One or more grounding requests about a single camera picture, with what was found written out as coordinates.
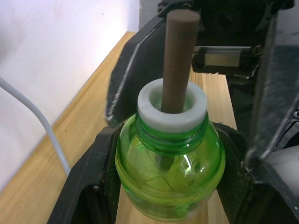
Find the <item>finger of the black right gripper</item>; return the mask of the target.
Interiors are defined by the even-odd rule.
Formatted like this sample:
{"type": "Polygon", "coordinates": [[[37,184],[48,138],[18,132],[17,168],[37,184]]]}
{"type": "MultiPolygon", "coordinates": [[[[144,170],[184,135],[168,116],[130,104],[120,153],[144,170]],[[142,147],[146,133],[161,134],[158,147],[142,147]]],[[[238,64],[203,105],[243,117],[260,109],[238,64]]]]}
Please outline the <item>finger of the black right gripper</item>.
{"type": "Polygon", "coordinates": [[[245,163],[258,163],[267,157],[298,102],[299,12],[280,10],[268,30],[245,163]]]}
{"type": "Polygon", "coordinates": [[[163,76],[165,32],[166,19],[156,16],[123,47],[107,93],[105,118],[110,126],[132,116],[142,87],[163,76]]]}

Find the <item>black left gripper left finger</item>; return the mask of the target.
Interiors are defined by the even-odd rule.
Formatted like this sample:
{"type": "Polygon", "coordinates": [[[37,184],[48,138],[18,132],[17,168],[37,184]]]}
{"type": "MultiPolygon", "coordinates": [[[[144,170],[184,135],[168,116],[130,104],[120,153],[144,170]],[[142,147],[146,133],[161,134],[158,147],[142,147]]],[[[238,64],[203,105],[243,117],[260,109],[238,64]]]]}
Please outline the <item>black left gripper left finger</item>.
{"type": "Polygon", "coordinates": [[[115,167],[120,128],[103,128],[71,169],[49,224],[114,224],[121,182],[115,167]]]}

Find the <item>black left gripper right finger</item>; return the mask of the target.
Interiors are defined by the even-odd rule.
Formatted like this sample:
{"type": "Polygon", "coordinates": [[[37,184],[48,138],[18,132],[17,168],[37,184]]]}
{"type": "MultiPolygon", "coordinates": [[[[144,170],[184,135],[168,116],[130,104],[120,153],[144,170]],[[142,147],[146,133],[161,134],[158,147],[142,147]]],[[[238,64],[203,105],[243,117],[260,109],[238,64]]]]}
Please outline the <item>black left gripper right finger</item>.
{"type": "Polygon", "coordinates": [[[215,123],[226,154],[226,166],[217,191],[231,224],[297,224],[299,195],[291,190],[269,162],[247,170],[243,158],[246,139],[235,129],[215,123]]]}

